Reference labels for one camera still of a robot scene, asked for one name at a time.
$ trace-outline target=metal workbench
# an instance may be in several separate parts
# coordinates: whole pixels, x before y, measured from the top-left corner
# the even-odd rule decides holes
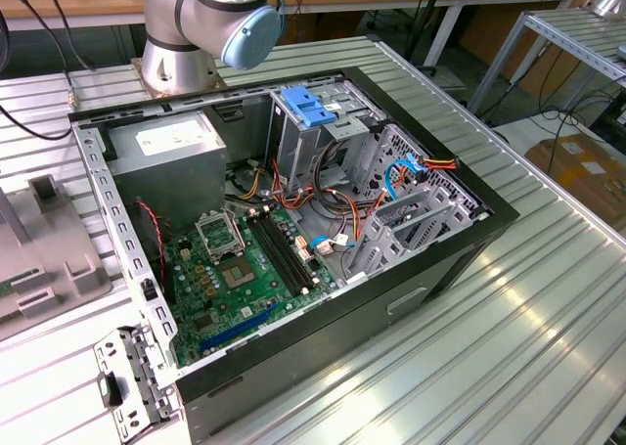
[[[493,82],[504,67],[509,55],[514,50],[523,32],[530,28],[539,34],[512,78],[512,83],[519,79],[532,65],[535,57],[546,42],[552,42],[564,51],[590,67],[590,72],[597,71],[609,80],[626,85],[626,61],[617,56],[617,49],[626,45],[626,21],[607,21],[584,8],[571,10],[546,10],[522,13],[509,36],[505,40],[496,58],[487,70],[468,109],[476,112]],[[576,95],[590,76],[579,86]]]
[[[455,289],[209,443],[603,443],[626,415],[626,242],[384,44],[285,46],[252,71],[219,70],[238,85],[344,66],[364,70],[521,217]],[[83,108],[146,98],[130,67],[73,77]],[[4,81],[0,102],[52,133],[67,126],[65,87],[60,75]],[[114,280],[109,295],[0,344],[0,442],[115,443],[91,345],[138,314],[72,140],[0,127],[0,185],[53,173]],[[140,443],[189,438],[176,421]]]

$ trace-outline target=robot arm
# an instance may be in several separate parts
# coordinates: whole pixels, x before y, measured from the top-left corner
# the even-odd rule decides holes
[[[256,67],[281,34],[280,17],[267,0],[144,0],[144,4],[148,34],[144,79],[166,94],[207,89],[215,71],[212,56],[234,68]]]
[[[626,0],[595,0],[591,10],[609,20],[623,19],[626,16]]]

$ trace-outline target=expansion slot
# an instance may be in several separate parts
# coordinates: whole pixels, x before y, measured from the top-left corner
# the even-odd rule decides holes
[[[246,332],[247,330],[251,330],[252,328],[256,328],[257,326],[262,325],[267,320],[269,320],[270,314],[272,313],[272,310],[274,310],[274,308],[276,308],[276,305],[270,306],[262,313],[258,313],[257,315],[254,315],[251,318],[242,321],[238,325],[235,325],[233,328],[230,328],[223,333],[216,334],[213,337],[202,341],[200,343],[200,351],[205,351],[207,349],[210,349],[211,347],[215,347],[241,333]]]
[[[250,218],[247,225],[291,295],[298,296],[303,289],[313,289],[311,276],[267,213]]]

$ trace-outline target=wooden desk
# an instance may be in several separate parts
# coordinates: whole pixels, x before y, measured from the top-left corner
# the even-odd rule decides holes
[[[52,0],[29,0],[51,27],[61,27]],[[415,8],[419,0],[302,0],[302,13],[328,13],[393,8]],[[449,7],[437,32],[425,64],[436,64],[450,36],[459,13],[466,5],[528,3],[553,0],[437,0],[436,6]],[[559,8],[567,8],[572,0],[559,1]],[[295,0],[285,0],[288,13],[296,10]],[[144,22],[143,0],[61,0],[71,26],[98,26],[135,24]],[[7,18],[9,29],[39,29],[37,21],[18,0],[0,0],[0,7]]]

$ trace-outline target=label sticker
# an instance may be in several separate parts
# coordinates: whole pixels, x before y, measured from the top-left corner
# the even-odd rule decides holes
[[[329,103],[324,105],[324,108],[326,108],[326,111],[337,111],[341,109],[341,106],[337,103]]]
[[[587,168],[587,170],[591,174],[605,174],[606,171],[595,161],[587,161],[585,163],[581,163],[583,166]]]
[[[182,149],[204,142],[207,138],[206,132],[194,120],[142,130],[136,136],[145,156]]]
[[[585,151],[580,148],[580,145],[578,145],[578,144],[576,144],[574,142],[565,142],[564,144],[561,144],[561,145],[563,146],[564,149],[566,149],[572,155],[584,154],[585,153]]]

